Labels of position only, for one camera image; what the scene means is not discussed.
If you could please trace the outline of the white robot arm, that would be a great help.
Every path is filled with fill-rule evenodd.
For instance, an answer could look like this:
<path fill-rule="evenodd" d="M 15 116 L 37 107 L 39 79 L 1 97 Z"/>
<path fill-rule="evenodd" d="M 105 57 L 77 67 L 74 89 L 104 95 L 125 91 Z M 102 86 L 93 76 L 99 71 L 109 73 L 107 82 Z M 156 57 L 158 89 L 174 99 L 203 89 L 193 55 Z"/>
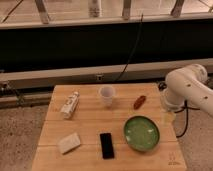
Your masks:
<path fill-rule="evenodd" d="M 213 90 L 205 85 L 207 79 L 207 70 L 200 64 L 187 65 L 169 72 L 165 77 L 166 88 L 160 94 L 164 110 L 176 112 L 187 100 L 213 117 Z"/>

